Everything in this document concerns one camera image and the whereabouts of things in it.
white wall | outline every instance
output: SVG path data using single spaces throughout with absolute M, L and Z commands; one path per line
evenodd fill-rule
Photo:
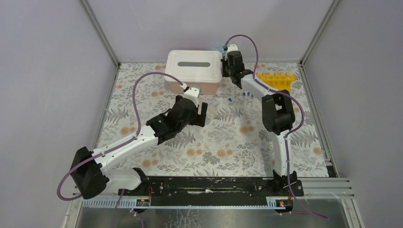
M 403 1 L 341 1 L 306 64 L 367 228 L 403 217 Z
M 121 61 L 166 61 L 173 49 L 250 35 L 265 60 L 301 59 L 332 0 L 89 0 Z M 249 40 L 242 55 L 256 59 Z
M 0 227 L 60 226 L 58 182 L 91 147 L 113 76 L 77 0 L 1 1 Z

purple cable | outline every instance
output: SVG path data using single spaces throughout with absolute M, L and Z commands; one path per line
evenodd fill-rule
M 111 223 L 111 228 L 114 227 L 114 223 L 115 223 L 115 215 L 116 215 L 116 211 L 117 211 L 117 206 L 120 204 L 120 200 L 122 200 L 123 194 L 125 193 L 125 190 L 122 189 L 122 192 L 120 193 L 119 199 L 116 202 L 115 205 L 115 209 L 114 209 L 114 215 L 112 216 L 112 223 Z
M 150 73 L 144 74 L 144 75 L 142 75 L 141 77 L 139 77 L 139 79 L 137 79 L 136 83 L 135 83 L 134 86 L 133 86 L 133 106 L 134 106 L 134 111 L 136 112 L 136 118 L 137 118 L 137 122 L 138 122 L 138 130 L 137 130 L 137 132 L 136 132 L 136 137 L 133 137 L 133 138 L 129 139 L 128 141 L 126 141 L 126 142 L 124 142 L 124 143 L 122 143 L 122 144 L 120 144 L 120 145 L 118 145 L 118 146 L 115 146 L 114 148 L 111 148 L 111 149 L 105 151 L 104 154 L 108 154 L 108 153 L 110 153 L 110 152 L 112 152 L 112 151 L 114 151 L 114 150 L 117 150 L 117 149 L 119 149 L 119 148 L 121 148 L 121 147 L 123 147 L 123 146 L 125 146 L 125 145 L 127 145 L 127 144 L 129 144 L 129 143 L 131 143 L 131 142 L 133 142 L 133 141 L 137 138 L 137 136 L 139 135 L 140 129 L 141 129 L 141 122 L 140 122 L 139 113 L 138 113 L 138 111 L 137 111 L 136 99 L 135 99 L 135 92 L 136 92 L 136 88 L 137 88 L 137 85 L 138 85 L 138 83 L 140 82 L 140 80 L 143 79 L 143 78 L 146 77 L 146 76 L 149 76 L 149 75 L 164 75 L 164 76 L 167 76 L 167 77 L 170 77 L 170 78 L 174 79 L 174 80 L 177 81 L 181 86 L 183 85 L 183 82 L 181 82 L 178 78 L 175 78 L 174 76 L 169 75 L 169 74 L 166 74 L 166 73 L 163 73 L 163 72 L 150 72 Z M 64 181 L 66 181 L 67 177 L 69 177 L 74 171 L 76 171 L 76 170 L 77 170 L 78 168 L 80 168 L 82 165 L 84 165 L 85 163 L 90 162 L 90 161 L 92 161 L 92 160 L 94 160 L 94 159 L 96 159 L 96 158 L 99 158 L 99 157 L 103 156 L 104 154 L 99 153 L 99 154 L 97 154 L 97 155 L 95 155 L 95 156 L 92 156 L 92 157 L 90 157 L 90 158 L 88 158 L 88 159 L 85 159 L 84 161 L 80 162 L 79 164 L 77 164 L 76 166 L 74 166 L 72 169 L 70 169 L 70 171 L 68 171 L 68 172 L 64 175 L 64 177 L 62 178 L 62 180 L 60 180 L 60 182 L 59 182 L 58 189 L 57 189 L 57 191 L 56 191 L 56 194 L 58 195 L 59 199 L 61 199 L 61 200 L 63 200 L 63 201 L 71 201 L 71 200 L 75 200 L 75 199 L 80 198 L 80 197 L 81 197 L 81 194 L 80 194 L 80 195 L 77 195 L 77 196 L 74 196 L 74 197 L 71 197 L 71 198 L 66 198 L 66 197 L 62 196 L 62 194 L 61 194 L 61 188 L 62 188 L 62 185 L 63 185 Z
M 321 219 L 329 220 L 329 217 L 327 217 L 327 216 L 325 216 L 325 215 L 322 215 L 322 214 L 319 214 L 319 213 L 312 212 L 312 211 L 310 211 L 308 208 L 306 208 L 304 205 L 302 205 L 301 201 L 299 201 L 299 199 L 297 199 L 297 197 L 295 196 L 295 194 L 294 194 L 294 192 L 293 192 L 293 190 L 292 190 L 292 188 L 291 188 L 291 181 L 290 181 L 290 164 L 289 164 L 289 149 L 288 149 L 287 138 L 288 138 L 288 136 L 289 136 L 291 133 L 297 131 L 297 130 L 298 130 L 299 128 L 301 128 L 302 125 L 304 124 L 305 113 L 304 113 L 304 110 L 302 109 L 302 105 L 301 105 L 295 98 L 293 98 L 292 96 L 290 96 L 290 95 L 288 95 L 288 94 L 286 94 L 286 93 L 283 93 L 283 92 L 281 92 L 281 91 L 277 91 L 277 90 L 274 90 L 274 89 L 269 89 L 269 87 L 267 87 L 264 83 L 260 82 L 259 80 L 255 80 L 255 82 L 258 83 L 259 85 L 261 85 L 263 88 L 269 90 L 270 92 L 277 93 L 277 94 L 280 94 L 280 95 L 283 95 L 283 96 L 285 96 L 285 97 L 290 98 L 292 101 L 294 101 L 294 102 L 298 105 L 299 109 L 301 110 L 301 122 L 299 123 L 299 125 L 298 125 L 296 128 L 292 129 L 291 131 L 289 131 L 289 132 L 284 136 L 284 140 L 286 141 L 287 182 L 288 182 L 288 188 L 289 188 L 289 191 L 290 191 L 292 197 L 295 199 L 295 201 L 296 201 L 305 211 L 307 211 L 307 213 L 309 213 L 309 214 L 311 214 L 311 215 L 313 215 L 313 216 L 315 216 L 315 217 L 321 218 Z
M 253 79 L 255 79 L 256 68 L 258 67 L 258 62 L 259 62 L 258 47 L 256 46 L 255 42 L 252 40 L 252 38 L 250 38 L 250 37 L 247 36 L 247 35 L 243 35 L 243 34 L 237 34 L 237 35 L 234 35 L 234 36 L 230 37 L 230 38 L 227 40 L 227 42 L 225 42 L 225 45 L 224 45 L 224 46 L 227 46 L 228 43 L 230 42 L 230 40 L 232 40 L 232 38 L 235 38 L 235 37 L 245 37 L 245 38 L 248 38 L 248 39 L 252 42 L 253 46 L 255 47 L 255 51 L 256 51 L 256 63 L 255 63 L 255 67 L 253 68 Z

